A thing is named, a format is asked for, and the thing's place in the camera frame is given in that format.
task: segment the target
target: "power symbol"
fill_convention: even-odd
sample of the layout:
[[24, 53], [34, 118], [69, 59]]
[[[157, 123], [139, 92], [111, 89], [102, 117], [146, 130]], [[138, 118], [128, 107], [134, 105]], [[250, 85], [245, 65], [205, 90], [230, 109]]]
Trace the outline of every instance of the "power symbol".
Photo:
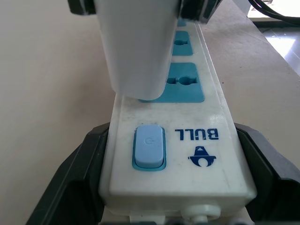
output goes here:
[[147, 137], [147, 138], [145, 139], [145, 143], [146, 143], [146, 144], [153, 144], [153, 143], [154, 143], [154, 140], [153, 140], [153, 138], [151, 138], [151, 137]]

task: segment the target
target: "light blue power button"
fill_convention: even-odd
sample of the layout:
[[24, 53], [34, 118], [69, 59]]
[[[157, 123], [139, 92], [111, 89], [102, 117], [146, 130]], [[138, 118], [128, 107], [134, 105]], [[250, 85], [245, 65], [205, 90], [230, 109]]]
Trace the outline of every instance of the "light blue power button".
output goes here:
[[135, 131], [133, 155], [136, 166], [143, 169], [162, 167], [165, 160], [164, 139], [164, 130], [159, 125], [139, 126]]

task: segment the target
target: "black cable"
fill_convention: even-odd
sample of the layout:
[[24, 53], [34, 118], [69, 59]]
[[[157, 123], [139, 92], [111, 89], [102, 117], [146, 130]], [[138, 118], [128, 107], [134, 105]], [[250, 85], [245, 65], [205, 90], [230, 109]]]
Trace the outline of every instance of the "black cable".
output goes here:
[[300, 26], [300, 18], [299, 17], [281, 15], [281, 14], [277, 13], [276, 11], [274, 11], [273, 9], [271, 9], [269, 6], [267, 6], [262, 0], [248, 0], [248, 1], [257, 11], [259, 11], [260, 13], [262, 13], [268, 17], [278, 19], [278, 20], [284, 21], [286, 23], [291, 23], [293, 25]]

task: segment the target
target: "beige surface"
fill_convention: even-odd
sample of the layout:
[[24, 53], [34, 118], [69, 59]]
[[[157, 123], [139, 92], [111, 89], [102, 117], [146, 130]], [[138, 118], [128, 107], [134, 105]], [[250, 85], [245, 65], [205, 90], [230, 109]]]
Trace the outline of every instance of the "beige surface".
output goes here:
[[[233, 119], [300, 167], [300, 78], [230, 8], [203, 32]], [[21, 225], [61, 162], [110, 120], [114, 93], [95, 16], [71, 15], [66, 0], [2, 0], [0, 28], [0, 224]]]

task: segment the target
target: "white power strip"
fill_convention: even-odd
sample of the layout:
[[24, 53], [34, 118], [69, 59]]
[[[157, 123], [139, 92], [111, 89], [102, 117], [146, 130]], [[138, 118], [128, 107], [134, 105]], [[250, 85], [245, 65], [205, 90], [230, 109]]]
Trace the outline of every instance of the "white power strip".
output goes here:
[[[177, 30], [189, 33], [194, 54], [173, 56], [172, 62], [196, 65], [205, 100], [142, 103], [116, 95], [114, 103], [99, 193], [112, 213], [130, 216], [131, 221], [163, 223], [166, 216], [195, 222], [215, 219], [237, 212], [256, 195], [200, 26], [187, 23]], [[161, 171], [132, 166], [134, 134], [142, 124], [165, 130], [166, 167]], [[192, 161], [197, 150], [215, 156], [213, 163], [202, 158], [199, 166]]]

